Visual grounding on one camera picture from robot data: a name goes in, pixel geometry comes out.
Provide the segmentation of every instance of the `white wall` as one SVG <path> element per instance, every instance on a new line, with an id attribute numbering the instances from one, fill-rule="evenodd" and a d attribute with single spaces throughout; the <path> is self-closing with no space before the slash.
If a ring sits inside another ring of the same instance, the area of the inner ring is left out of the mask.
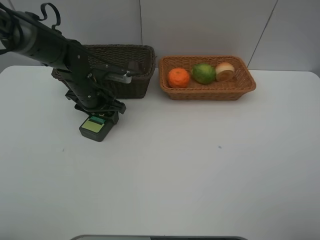
<path id="1" fill-rule="evenodd" d="M 38 15 L 45 2 L 11 1 L 16 10 Z M 2 2 L 9 7 L 8 0 Z M 320 0 L 49 2 L 60 11 L 58 29 L 82 44 L 145 44 L 154 47 L 158 58 L 173 54 L 236 55 L 250 62 L 250 69 L 312 71 L 320 76 Z M 50 26 L 55 15 L 49 7 L 48 15 L 44 23 Z M 14 53 L 0 56 L 0 72 L 12 65 L 38 64 Z"/>
<path id="2" fill-rule="evenodd" d="M 276 0 L 141 0 L 142 43 L 166 55 L 236 55 L 246 63 Z"/>
<path id="3" fill-rule="evenodd" d="M 320 0 L 279 0 L 249 68 L 320 76 Z"/>
<path id="4" fill-rule="evenodd" d="M 82 44 L 141 44 L 139 0 L 11 0 L 15 10 L 32 12 L 42 17 L 40 5 L 53 3 L 61 15 L 57 29 L 69 39 Z M 48 19 L 56 23 L 55 13 L 46 7 Z M 37 61 L 7 53 L 0 56 L 0 72 L 12 65 L 39 65 Z"/>

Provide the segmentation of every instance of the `onion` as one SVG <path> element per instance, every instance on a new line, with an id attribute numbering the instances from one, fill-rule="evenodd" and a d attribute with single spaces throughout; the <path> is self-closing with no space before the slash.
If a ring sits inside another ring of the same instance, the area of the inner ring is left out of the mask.
<path id="1" fill-rule="evenodd" d="M 215 67 L 216 80 L 227 82 L 235 76 L 235 68 L 228 62 L 222 62 Z"/>

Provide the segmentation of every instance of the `yellow-green label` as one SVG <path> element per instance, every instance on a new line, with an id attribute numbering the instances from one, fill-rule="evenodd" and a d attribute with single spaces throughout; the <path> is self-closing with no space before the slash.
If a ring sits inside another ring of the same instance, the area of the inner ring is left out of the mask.
<path id="1" fill-rule="evenodd" d="M 98 133 L 102 127 L 104 126 L 105 124 L 98 124 L 98 123 L 95 123 L 93 121 L 89 121 L 89 119 L 87 121 L 84 122 L 84 124 L 82 124 L 82 128 L 84 129 L 88 129 L 94 133 Z"/>

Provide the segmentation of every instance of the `dark brown wicker basket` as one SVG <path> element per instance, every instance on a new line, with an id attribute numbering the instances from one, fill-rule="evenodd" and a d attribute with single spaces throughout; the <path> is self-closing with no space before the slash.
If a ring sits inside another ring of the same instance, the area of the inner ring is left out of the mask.
<path id="1" fill-rule="evenodd" d="M 123 68 L 127 68 L 129 62 L 138 62 L 139 70 L 143 74 L 132 77 L 131 83 L 106 80 L 103 86 L 111 90 L 118 99 L 141 99 L 146 95 L 150 78 L 156 67 L 156 56 L 152 47 L 122 44 L 85 45 L 85 47 L 106 62 Z M 89 57 L 89 64 L 94 67 L 97 64 L 103 64 L 103 62 Z M 53 69 L 52 76 L 66 84 L 56 69 Z"/>

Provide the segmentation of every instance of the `basket rim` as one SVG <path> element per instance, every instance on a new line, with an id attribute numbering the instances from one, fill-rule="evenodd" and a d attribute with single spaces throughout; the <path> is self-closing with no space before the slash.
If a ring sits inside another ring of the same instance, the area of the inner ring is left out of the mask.
<path id="1" fill-rule="evenodd" d="M 156 69 L 156 54 L 152 46 L 149 45 L 137 45 L 137 44 L 84 44 L 86 48 L 131 48 L 131 49 L 145 49 L 151 54 L 151 67 L 145 74 L 139 74 L 132 77 L 135 81 L 144 81 L 146 78 L 151 78 Z"/>
<path id="2" fill-rule="evenodd" d="M 190 59 L 190 58 L 198 58 L 198 59 L 207 59 L 207 58 L 219 58 L 219 57 L 228 57 L 228 58 L 233 58 L 237 61 L 240 62 L 240 64 L 243 66 L 246 74 L 249 77 L 251 86 L 248 87 L 227 87 L 224 89 L 217 89 L 215 87 L 205 87 L 205 85 L 203 85 L 204 87 L 187 87 L 187 88 L 172 88 L 172 87 L 167 87 L 165 86 L 165 79 L 166 76 L 164 76 L 164 70 L 163 70 L 163 61 L 165 59 Z M 169 56 L 163 56 L 160 60 L 159 60 L 159 81 L 160 81 L 160 87 L 163 91 L 165 91 L 166 93 L 170 93 L 170 94 L 185 94 L 186 92 L 188 92 L 189 94 L 207 94 L 207 93 L 213 93 L 213 94 L 220 94 L 220 93 L 229 93 L 229 94 L 233 94 L 233 93 L 248 93 L 251 92 L 253 90 L 256 89 L 257 84 L 255 82 L 255 80 L 253 79 L 251 73 L 249 72 L 246 64 L 244 63 L 244 61 L 238 57 L 238 56 L 233 56 L 233 55 L 169 55 Z"/>

